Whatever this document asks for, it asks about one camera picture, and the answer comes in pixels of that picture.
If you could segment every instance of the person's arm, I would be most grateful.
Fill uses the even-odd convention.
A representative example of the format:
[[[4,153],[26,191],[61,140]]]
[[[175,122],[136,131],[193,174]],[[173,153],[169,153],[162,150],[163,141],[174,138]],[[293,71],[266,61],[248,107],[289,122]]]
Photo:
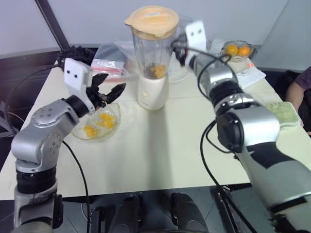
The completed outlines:
[[[296,82],[293,82],[287,89],[285,101],[291,102],[297,112],[302,103],[304,92],[305,89],[303,89]]]

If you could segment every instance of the blender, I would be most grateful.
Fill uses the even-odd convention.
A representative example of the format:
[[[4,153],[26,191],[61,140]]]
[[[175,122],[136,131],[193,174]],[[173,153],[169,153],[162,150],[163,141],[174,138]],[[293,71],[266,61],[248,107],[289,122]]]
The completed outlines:
[[[148,110],[165,105],[169,96],[168,68],[178,15],[162,6],[145,6],[125,21],[133,34],[138,75],[138,102]]]

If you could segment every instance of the clear plastic container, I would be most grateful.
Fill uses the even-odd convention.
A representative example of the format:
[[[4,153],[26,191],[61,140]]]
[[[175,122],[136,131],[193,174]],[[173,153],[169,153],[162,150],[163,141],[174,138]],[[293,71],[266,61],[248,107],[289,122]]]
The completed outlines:
[[[175,33],[162,39],[143,39],[148,36],[139,37],[133,33],[133,41],[138,67],[143,76],[149,79],[159,79],[168,72],[172,56],[171,43],[175,39]]]

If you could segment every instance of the green sponge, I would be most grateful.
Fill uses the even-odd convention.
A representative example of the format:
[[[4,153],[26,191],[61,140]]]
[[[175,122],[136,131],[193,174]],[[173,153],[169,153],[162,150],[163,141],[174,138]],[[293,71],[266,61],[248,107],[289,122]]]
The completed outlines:
[[[292,128],[300,125],[300,117],[290,102],[269,103],[266,105],[277,117],[280,129]]]

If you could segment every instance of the transparent glass bowl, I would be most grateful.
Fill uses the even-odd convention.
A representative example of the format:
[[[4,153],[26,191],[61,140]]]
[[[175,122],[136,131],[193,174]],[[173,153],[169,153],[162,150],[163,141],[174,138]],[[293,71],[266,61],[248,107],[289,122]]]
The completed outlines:
[[[98,123],[102,122],[102,118],[100,118],[100,114],[105,113],[110,116],[113,116],[114,119],[112,122],[114,126],[112,128],[104,127],[103,125],[99,125]],[[93,115],[85,115],[80,119],[79,124],[71,131],[71,133],[80,139],[91,140],[95,138],[104,138],[113,134],[119,127],[121,121],[121,111],[120,106],[117,103],[112,103],[107,105],[106,107],[97,110]],[[95,137],[88,137],[84,128],[85,126],[90,126],[94,130],[97,131]]]

